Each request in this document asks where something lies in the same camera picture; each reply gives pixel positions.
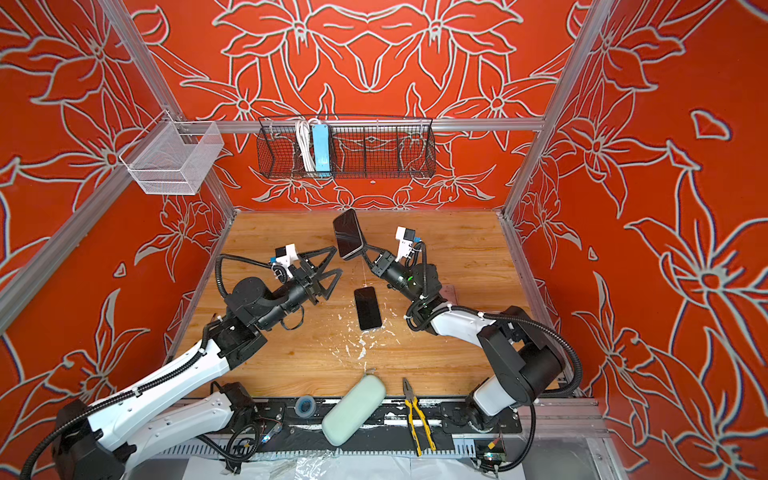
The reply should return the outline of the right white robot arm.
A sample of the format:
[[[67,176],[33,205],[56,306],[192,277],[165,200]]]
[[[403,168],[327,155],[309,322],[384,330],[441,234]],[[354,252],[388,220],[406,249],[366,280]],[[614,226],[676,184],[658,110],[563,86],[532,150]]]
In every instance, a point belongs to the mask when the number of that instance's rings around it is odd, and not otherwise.
[[[575,392],[583,379],[583,364],[558,332],[515,306],[492,313],[449,302],[440,293],[437,267],[427,261],[426,245],[418,242],[416,251],[420,262],[402,263],[375,246],[366,246],[363,257],[375,276],[410,301],[404,318],[411,331],[482,349],[493,375],[468,397],[475,412],[493,417],[508,407],[531,406],[539,398]]]

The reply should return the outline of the pink phone case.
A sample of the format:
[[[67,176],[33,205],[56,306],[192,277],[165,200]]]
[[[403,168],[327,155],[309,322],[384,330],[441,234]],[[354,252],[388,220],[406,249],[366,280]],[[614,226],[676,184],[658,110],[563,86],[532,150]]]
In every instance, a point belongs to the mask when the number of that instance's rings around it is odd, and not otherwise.
[[[453,285],[444,285],[440,290],[440,295],[448,303],[456,305],[458,303],[458,295]]]

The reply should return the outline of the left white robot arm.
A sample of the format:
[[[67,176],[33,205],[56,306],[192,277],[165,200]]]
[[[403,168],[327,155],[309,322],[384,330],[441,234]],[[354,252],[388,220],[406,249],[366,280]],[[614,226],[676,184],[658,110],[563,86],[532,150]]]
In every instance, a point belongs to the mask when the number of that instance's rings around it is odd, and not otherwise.
[[[196,388],[244,364],[266,344],[265,332],[303,311],[305,303],[330,298],[342,275],[329,267],[336,252],[333,246],[300,253],[278,250],[272,261],[261,265],[280,280],[276,290],[255,276],[227,289],[223,262],[249,260],[218,255],[214,275],[226,304],[224,315],[213,317],[190,349],[133,385],[90,405],[75,400],[63,407],[54,430],[24,462],[20,478],[32,478],[45,451],[51,452],[62,479],[123,478],[139,464],[142,453],[154,453],[150,441],[165,438],[152,421]]]

